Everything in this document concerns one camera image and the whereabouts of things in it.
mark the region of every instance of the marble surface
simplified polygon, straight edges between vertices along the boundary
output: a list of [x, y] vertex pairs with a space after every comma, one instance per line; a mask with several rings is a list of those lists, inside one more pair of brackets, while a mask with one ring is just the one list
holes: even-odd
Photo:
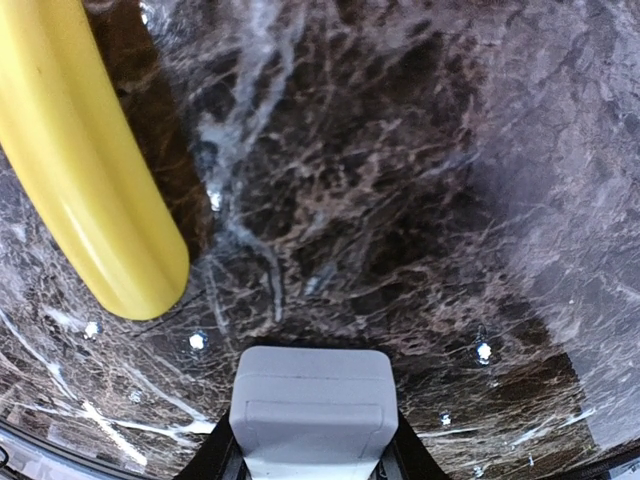
[[370, 347], [454, 480], [640, 438], [635, 0], [89, 0], [190, 247], [105, 313], [0, 154], [0, 415], [170, 478], [254, 344]]

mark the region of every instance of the banana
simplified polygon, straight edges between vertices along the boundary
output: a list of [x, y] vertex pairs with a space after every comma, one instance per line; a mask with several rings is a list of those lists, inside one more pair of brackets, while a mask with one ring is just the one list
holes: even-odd
[[0, 144], [105, 309], [148, 320], [178, 301], [187, 247], [129, 129], [80, 0], [0, 1]]

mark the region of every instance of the yellow object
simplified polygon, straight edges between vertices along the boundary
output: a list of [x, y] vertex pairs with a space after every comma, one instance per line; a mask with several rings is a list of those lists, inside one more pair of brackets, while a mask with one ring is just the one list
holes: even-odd
[[100, 303], [147, 320], [189, 259], [142, 158], [80, 0], [0, 0], [0, 144]]

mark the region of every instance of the glossy surface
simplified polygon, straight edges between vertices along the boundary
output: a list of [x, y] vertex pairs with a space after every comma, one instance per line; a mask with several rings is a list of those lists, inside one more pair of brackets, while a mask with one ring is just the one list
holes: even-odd
[[180, 298], [187, 248], [129, 130], [79, 0], [0, 5], [0, 143], [96, 298], [146, 320]]
[[106, 315], [4, 163], [5, 418], [170, 478], [271, 342], [387, 352], [455, 480], [636, 443], [636, 2], [89, 6], [191, 276]]

